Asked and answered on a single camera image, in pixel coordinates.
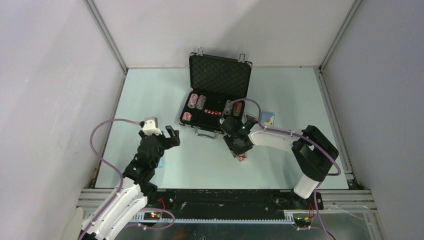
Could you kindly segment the black poker set case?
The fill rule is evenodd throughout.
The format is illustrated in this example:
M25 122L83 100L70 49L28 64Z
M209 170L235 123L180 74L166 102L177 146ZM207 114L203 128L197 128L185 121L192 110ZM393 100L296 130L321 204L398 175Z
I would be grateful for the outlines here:
M237 59L205 54L204 49L199 47L196 52L191 52L188 57L188 69L190 80L190 92L185 100L179 116L179 124L195 130L199 137L215 139L222 135L220 118L229 116L238 120L242 119L245 110L249 83L253 63L245 59L241 53ZM191 94L206 96L206 102L202 110L187 106ZM239 116L225 115L226 101L232 104L242 102L242 110ZM222 112L221 116L208 115L204 109ZM191 121L182 121L184 112L192 114Z

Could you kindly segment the green chip stack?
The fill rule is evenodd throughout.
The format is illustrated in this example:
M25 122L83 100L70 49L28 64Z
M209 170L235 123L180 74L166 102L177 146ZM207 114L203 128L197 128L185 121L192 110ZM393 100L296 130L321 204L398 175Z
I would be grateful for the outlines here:
M231 100L227 100L225 103L224 111L223 113L225 115L231 115L233 111L233 104Z

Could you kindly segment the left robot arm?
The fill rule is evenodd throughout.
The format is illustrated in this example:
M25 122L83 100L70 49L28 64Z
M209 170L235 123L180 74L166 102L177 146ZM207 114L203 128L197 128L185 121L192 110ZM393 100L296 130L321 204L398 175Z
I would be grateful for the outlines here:
M143 125L136 154L120 174L115 191L83 220L80 240L113 240L136 213L144 207L156 206L158 187L151 179L165 151L181 143L179 130L170 125L165 129L168 137L160 129L148 129Z

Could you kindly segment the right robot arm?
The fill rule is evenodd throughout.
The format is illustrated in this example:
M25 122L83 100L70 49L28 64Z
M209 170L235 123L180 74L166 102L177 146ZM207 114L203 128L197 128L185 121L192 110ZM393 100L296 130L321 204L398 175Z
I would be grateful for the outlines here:
M291 204L304 209L311 202L313 191L330 176L335 167L336 175L341 168L336 163L339 156L337 148L313 125L299 132L272 128L257 120L242 122L232 116L220 119L220 129L231 154L236 158L247 153L254 146L267 146L293 153L302 176L293 187Z

